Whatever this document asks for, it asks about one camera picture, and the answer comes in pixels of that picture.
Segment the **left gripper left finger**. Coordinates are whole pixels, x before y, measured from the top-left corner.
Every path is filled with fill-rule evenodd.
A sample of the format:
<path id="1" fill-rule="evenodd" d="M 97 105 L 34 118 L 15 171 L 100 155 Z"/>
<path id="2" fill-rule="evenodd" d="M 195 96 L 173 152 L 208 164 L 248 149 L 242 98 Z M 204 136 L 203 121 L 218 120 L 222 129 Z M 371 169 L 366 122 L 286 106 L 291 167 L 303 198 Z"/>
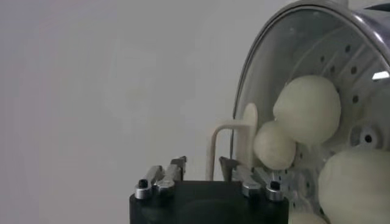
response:
<path id="1" fill-rule="evenodd" d="M 186 156 L 172 159 L 166 169 L 162 166 L 152 166 L 147 174 L 135 185 L 134 197 L 147 200 L 157 195 L 171 195 L 176 182 L 183 181 L 186 167 Z"/>

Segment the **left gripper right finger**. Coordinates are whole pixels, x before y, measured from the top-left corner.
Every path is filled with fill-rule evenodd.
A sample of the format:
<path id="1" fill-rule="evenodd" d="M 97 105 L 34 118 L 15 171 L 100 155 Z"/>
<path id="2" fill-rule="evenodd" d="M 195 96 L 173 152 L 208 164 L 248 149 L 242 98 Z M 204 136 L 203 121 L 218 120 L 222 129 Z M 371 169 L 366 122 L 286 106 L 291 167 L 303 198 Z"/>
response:
<path id="1" fill-rule="evenodd" d="M 283 201 L 284 194 L 281 183 L 274 180 L 264 169 L 249 169 L 235 159 L 221 156 L 219 158 L 224 181 L 238 181 L 241 192 L 247 197 L 264 194 L 269 201 Z"/>

